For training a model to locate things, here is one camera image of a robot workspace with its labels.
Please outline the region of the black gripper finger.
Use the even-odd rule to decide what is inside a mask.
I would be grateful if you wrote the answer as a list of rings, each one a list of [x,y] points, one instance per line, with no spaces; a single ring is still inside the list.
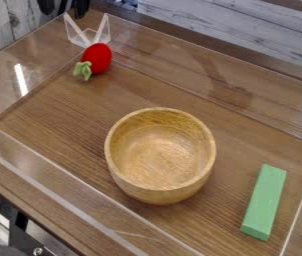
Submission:
[[[90,0],[73,0],[72,7],[74,10],[74,18],[80,19],[84,17],[88,9],[89,9]]]
[[[44,15],[49,15],[54,10],[54,0],[36,0],[40,11]]]

